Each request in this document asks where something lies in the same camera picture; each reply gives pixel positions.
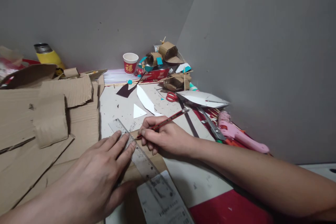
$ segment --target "desk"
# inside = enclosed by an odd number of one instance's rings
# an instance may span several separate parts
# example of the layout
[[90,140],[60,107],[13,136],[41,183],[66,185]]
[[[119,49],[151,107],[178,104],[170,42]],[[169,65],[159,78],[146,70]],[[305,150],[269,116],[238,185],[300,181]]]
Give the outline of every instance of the desk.
[[[141,87],[154,103],[158,113],[171,116],[181,110],[181,106],[178,102],[171,103],[167,101],[166,93],[160,93],[155,89],[160,88],[158,84],[146,84],[141,85]],[[113,119],[119,118],[129,131],[133,131],[140,128],[146,116],[152,116],[141,104],[137,97],[136,90],[133,91],[128,98],[124,98],[116,95],[120,88],[120,86],[115,88],[113,86],[105,87],[100,97],[101,138],[108,137],[113,133],[108,125]],[[133,104],[138,105],[148,114],[133,119]],[[189,112],[189,116],[199,137],[214,141],[210,133],[192,111]],[[185,116],[178,117],[174,122],[192,135]],[[175,186],[188,208],[232,190],[230,185],[196,160],[184,160],[175,156],[165,156],[163,159],[169,169]],[[125,211],[123,207],[123,204],[117,207],[115,211],[106,218],[106,223],[124,223],[124,220],[121,218],[121,213]]]

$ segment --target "red and white paper cup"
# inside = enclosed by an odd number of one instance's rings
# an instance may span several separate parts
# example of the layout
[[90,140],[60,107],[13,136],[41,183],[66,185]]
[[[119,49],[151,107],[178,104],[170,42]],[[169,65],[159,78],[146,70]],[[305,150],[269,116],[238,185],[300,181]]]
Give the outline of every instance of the red and white paper cup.
[[127,74],[133,74],[139,59],[139,56],[134,53],[126,53],[123,56],[124,59],[124,70]]

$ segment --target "pink glue gun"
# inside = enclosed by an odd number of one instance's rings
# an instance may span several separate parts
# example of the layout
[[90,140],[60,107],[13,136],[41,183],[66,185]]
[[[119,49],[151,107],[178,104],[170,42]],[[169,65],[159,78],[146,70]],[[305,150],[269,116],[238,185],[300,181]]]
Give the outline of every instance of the pink glue gun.
[[236,139],[249,149],[268,153],[270,150],[265,144],[258,143],[240,131],[233,123],[231,123],[230,115],[226,111],[221,111],[218,115],[218,127],[221,133],[229,139]]

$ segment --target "hand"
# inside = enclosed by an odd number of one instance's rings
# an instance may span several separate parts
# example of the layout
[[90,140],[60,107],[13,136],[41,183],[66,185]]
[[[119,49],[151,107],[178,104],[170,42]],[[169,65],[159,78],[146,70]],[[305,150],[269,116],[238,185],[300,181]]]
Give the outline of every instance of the hand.
[[135,150],[134,141],[122,152],[128,134],[118,141],[120,135],[118,131],[90,147],[60,180],[38,197],[43,215],[49,215],[48,223],[53,218],[57,223],[97,223],[135,189],[135,183],[126,182],[113,190]]
[[158,152],[158,147],[175,155],[189,156],[196,144],[196,138],[185,132],[174,122],[169,122],[155,132],[149,127],[166,120],[168,117],[146,117],[139,129],[142,145],[148,144],[149,150],[153,150],[153,155]]

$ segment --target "red pencil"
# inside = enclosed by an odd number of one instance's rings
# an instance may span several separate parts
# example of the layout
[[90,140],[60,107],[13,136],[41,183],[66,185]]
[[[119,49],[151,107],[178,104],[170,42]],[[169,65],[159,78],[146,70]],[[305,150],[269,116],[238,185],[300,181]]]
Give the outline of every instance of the red pencil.
[[155,126],[153,126],[151,128],[151,130],[157,131],[159,128],[161,128],[163,125],[166,125],[167,123],[169,123],[170,121],[173,121],[175,118],[185,114],[189,112],[188,108],[184,108],[181,111],[177,112],[176,114],[172,115],[171,117],[167,118],[166,120],[164,120],[163,122],[160,122],[159,124],[156,124]]

